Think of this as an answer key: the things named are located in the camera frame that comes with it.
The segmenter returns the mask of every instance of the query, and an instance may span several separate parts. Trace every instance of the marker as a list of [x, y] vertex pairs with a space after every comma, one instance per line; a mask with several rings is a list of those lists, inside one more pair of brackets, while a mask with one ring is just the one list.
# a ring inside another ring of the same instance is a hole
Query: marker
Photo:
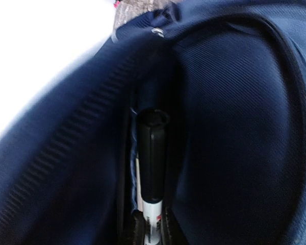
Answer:
[[156, 245], [161, 240], [168, 123], [169, 116], [160, 110], [147, 109], [137, 116], [137, 149], [146, 245]]

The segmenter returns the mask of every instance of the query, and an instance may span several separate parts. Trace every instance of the white background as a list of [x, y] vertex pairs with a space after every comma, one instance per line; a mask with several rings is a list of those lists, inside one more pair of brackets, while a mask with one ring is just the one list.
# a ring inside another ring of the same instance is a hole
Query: white background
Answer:
[[114, 15], [113, 0], [0, 0], [0, 137], [99, 49]]

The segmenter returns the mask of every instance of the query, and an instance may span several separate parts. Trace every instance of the zipper teeth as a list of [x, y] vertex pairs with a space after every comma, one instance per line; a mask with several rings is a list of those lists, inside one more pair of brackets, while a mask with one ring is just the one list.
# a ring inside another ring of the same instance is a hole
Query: zipper teeth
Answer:
[[18, 211], [25, 206], [40, 184], [53, 173], [56, 166], [63, 164], [87, 130], [113, 106], [117, 95], [125, 87], [125, 81], [128, 81], [126, 79], [134, 76], [133, 68], [134, 61], [130, 58], [119, 64], [107, 82], [100, 85], [97, 91], [87, 95], [82, 104], [57, 129], [43, 150], [30, 162], [0, 210], [0, 236], [10, 224], [13, 224]]

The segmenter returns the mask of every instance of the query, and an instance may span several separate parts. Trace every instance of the blue bag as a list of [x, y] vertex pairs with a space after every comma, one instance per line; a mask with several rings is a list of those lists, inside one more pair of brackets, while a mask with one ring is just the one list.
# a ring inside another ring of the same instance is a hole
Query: blue bag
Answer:
[[171, 118], [165, 202], [189, 244], [306, 245], [306, 0], [120, 27], [0, 141], [0, 244], [117, 244], [146, 108]]

